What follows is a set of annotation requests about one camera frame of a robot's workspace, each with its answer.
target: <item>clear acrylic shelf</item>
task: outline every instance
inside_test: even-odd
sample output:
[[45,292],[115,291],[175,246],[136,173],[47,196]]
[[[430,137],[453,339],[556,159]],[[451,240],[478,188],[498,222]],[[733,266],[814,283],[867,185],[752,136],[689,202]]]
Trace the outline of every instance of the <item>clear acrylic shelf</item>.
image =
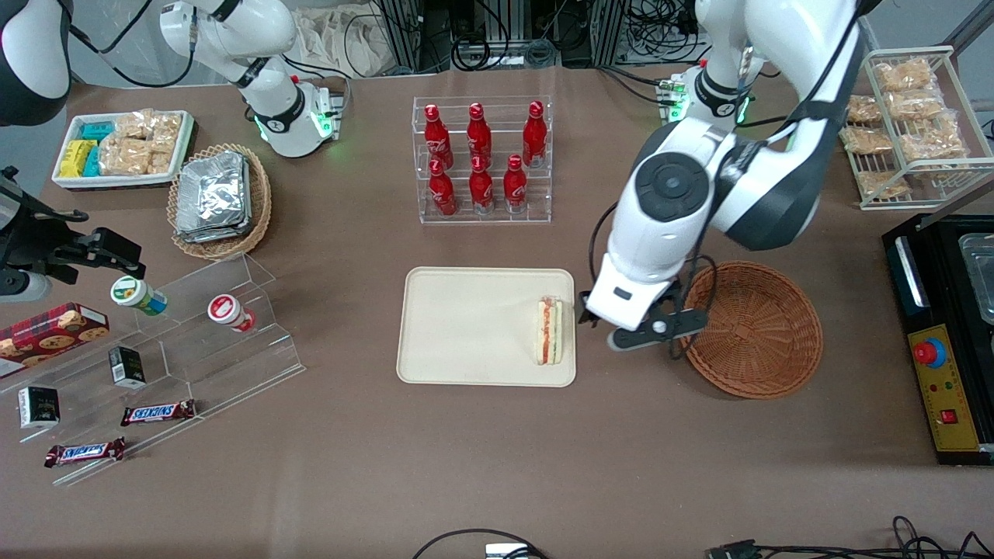
[[[528,121],[528,105],[539,100],[545,105],[546,161],[540,168],[526,169],[528,206],[521,214],[511,214],[504,204],[504,171],[507,158],[512,153],[521,153],[523,130]],[[493,164],[490,176],[493,178],[494,211],[486,216],[473,212],[473,201],[469,194],[469,145],[466,142],[466,126],[469,124],[469,106],[478,102],[483,105],[487,123],[493,138]],[[431,201],[428,189],[428,155],[424,143],[424,107],[438,106],[441,121],[448,127],[454,164],[447,172],[455,189],[458,211],[453,216],[443,216]],[[422,223],[468,224],[468,223],[549,223],[553,215],[553,100],[550,95],[509,95],[509,96],[465,96],[465,97],[415,97],[411,119],[414,141],[414,180],[417,185],[417,212]]]
[[[106,443],[125,437],[124,460],[139,455],[169,437],[305,370],[293,339],[275,320],[262,288],[274,281],[255,260],[237,255],[216,262],[160,287],[169,297],[166,312],[146,316],[135,312],[137,331],[105,343],[81,348],[72,359],[15,374],[0,387],[0,421],[19,426],[17,392],[34,386],[59,391],[62,418],[46,430],[22,430],[22,443],[38,455],[42,467],[52,445]],[[207,316],[207,304],[217,294],[234,295],[255,313],[252,330],[240,333]],[[107,352],[122,345],[138,351],[146,386],[130,390],[114,386]],[[196,400],[197,416],[181,422],[120,427],[125,407]],[[103,460],[57,468],[54,484],[73,484],[117,464]]]

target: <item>yellow control panel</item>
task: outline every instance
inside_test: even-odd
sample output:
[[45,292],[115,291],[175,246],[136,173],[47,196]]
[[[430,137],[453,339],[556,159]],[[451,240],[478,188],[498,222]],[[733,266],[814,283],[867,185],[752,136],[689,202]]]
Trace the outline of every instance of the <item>yellow control panel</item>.
[[935,448],[947,453],[977,452],[977,431],[945,324],[910,334],[908,343]]

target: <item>beige tray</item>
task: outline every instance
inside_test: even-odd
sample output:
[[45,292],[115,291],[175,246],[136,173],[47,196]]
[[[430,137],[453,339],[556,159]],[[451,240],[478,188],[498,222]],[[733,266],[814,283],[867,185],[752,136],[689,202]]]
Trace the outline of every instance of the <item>beige tray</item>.
[[[415,268],[404,290],[397,375],[424,384],[568,386],[577,376],[573,289],[565,270]],[[535,363],[545,295],[566,304],[559,365]]]

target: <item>table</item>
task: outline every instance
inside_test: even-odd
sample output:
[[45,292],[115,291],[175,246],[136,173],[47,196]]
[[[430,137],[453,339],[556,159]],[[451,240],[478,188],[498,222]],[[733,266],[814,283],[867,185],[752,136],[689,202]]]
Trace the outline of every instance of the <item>table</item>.
[[[553,223],[423,227],[412,97],[550,87]],[[704,244],[719,261],[773,266],[811,297],[825,355],[800,393],[733,399],[662,346],[613,353],[604,325],[579,329],[578,375],[565,389],[408,385],[395,373],[406,273],[564,268],[588,288],[590,230],[658,114],[594,71],[450,72],[359,81],[354,92],[341,141],[286,160],[243,121],[234,88],[75,88],[71,116],[184,108],[200,124],[198,148],[236,142],[259,155],[274,210],[253,255],[277,277],[276,316],[308,370],[69,489],[49,486],[53,474],[17,444],[19,430],[0,430],[5,558],[405,558],[471,526],[512,531],[560,558],[699,557],[745,538],[892,543],[899,513],[943,543],[969,529],[994,535],[991,471],[934,465],[879,239],[909,214],[856,209],[841,152],[796,243],[748,254],[713,232]],[[755,119],[796,101],[783,80],[760,80],[755,93]],[[141,244],[152,284],[204,264],[170,243],[163,190],[49,185],[43,199]],[[46,303],[4,306],[3,323],[70,299],[110,309],[115,276],[85,270]],[[481,557],[493,540],[467,536],[425,557]]]

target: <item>red emergency stop button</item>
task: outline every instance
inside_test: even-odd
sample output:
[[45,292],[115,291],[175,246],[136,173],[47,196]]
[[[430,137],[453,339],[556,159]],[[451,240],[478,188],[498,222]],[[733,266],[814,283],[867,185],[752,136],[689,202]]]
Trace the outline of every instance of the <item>red emergency stop button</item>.
[[945,363],[945,346],[935,338],[915,344],[911,354],[915,361],[932,369],[937,369]]

